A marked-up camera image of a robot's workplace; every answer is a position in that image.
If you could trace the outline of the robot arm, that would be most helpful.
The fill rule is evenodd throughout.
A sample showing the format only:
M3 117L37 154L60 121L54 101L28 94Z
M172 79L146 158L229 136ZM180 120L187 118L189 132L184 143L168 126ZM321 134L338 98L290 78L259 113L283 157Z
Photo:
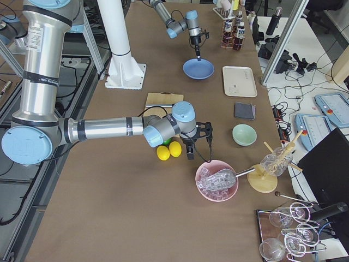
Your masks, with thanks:
M171 39L188 30L190 44L194 46L197 60L201 60L201 41L205 31L199 26L198 12L188 11L185 17L176 21L164 6L163 1L148 1L149 5L156 11L166 26L167 34Z
M97 1L112 57L106 87L140 90L146 72L131 55L123 8L120 1ZM166 25L170 38L189 30L198 40L201 30L196 10L177 22L162 1L149 1ZM50 157L58 146L87 139L144 135L151 147L179 134L196 135L193 106L178 102L172 113L160 118L122 117L106 120L58 118L55 102L66 32L87 29L81 24L82 1L23 1L27 18L28 45L23 71L21 103L14 112L11 128L2 137L2 150L12 161L32 165Z

